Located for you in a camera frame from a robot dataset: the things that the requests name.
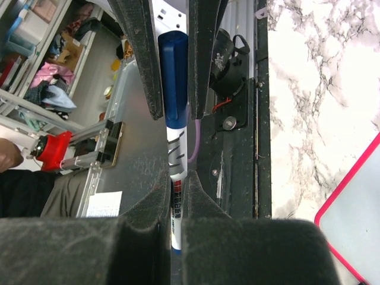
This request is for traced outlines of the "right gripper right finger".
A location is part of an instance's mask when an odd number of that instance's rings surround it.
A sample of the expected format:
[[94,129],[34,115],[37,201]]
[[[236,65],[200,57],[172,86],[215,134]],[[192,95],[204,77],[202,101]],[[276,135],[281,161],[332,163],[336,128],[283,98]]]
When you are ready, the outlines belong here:
[[188,94],[192,119],[205,112],[211,71],[211,57],[228,0],[187,2]]

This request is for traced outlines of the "blue whiteboard marker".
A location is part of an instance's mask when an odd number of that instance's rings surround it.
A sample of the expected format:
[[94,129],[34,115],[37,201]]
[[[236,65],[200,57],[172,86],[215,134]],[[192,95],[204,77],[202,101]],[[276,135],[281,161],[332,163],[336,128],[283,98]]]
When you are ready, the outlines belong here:
[[188,36],[182,31],[168,31],[158,37],[158,44],[171,183],[171,246],[180,253],[188,174]]

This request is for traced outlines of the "pink framed whiteboard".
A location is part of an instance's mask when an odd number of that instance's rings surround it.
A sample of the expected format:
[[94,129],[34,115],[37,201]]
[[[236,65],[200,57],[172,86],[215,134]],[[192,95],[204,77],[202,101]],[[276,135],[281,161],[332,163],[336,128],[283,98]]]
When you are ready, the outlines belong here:
[[359,282],[379,284],[379,137],[345,175],[314,222],[332,254]]

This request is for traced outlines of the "operator hand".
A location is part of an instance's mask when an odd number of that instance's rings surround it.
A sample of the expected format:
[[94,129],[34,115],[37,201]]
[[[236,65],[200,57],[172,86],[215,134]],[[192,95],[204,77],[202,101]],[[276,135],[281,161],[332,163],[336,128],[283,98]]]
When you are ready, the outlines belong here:
[[24,161],[20,149],[11,141],[0,139],[0,172],[19,166]]

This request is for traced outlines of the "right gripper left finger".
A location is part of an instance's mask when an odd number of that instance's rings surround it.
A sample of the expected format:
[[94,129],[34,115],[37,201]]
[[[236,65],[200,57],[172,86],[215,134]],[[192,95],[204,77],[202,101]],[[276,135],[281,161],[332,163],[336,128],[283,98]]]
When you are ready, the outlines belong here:
[[153,120],[163,117],[162,79],[151,1],[110,0],[109,5],[132,46]]

